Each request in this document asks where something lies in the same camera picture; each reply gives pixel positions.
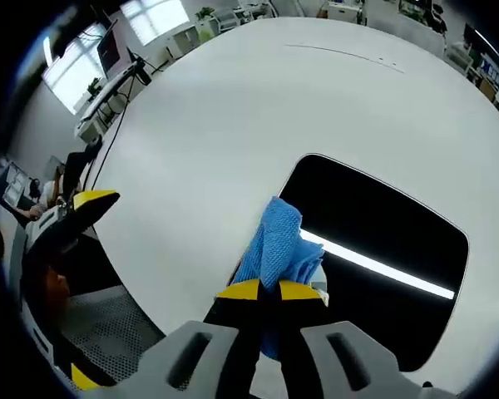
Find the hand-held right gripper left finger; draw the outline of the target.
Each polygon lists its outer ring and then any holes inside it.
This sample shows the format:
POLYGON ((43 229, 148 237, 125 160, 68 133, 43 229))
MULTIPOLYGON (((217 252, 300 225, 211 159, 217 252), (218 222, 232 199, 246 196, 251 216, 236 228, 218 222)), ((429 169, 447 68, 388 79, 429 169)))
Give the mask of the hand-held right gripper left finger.
POLYGON ((141 359, 139 398, 249 398, 259 359, 259 280, 219 293, 202 322, 190 321, 141 359))

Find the person's left hand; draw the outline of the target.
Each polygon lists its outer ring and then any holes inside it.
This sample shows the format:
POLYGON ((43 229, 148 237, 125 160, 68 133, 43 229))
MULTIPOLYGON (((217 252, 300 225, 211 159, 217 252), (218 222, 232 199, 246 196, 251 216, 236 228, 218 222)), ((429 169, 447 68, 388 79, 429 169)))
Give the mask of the person's left hand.
POLYGON ((67 278, 52 268, 48 268, 44 277, 45 297, 49 303, 65 303, 70 296, 67 278))

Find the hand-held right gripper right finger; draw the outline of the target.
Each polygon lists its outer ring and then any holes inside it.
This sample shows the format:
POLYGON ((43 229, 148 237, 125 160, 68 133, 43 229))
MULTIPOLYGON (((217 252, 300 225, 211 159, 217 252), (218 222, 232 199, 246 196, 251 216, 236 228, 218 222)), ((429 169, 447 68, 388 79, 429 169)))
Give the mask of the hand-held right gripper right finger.
POLYGON ((291 398, 440 398, 405 377, 393 353, 350 322, 330 323, 310 286, 279 282, 279 360, 291 398))

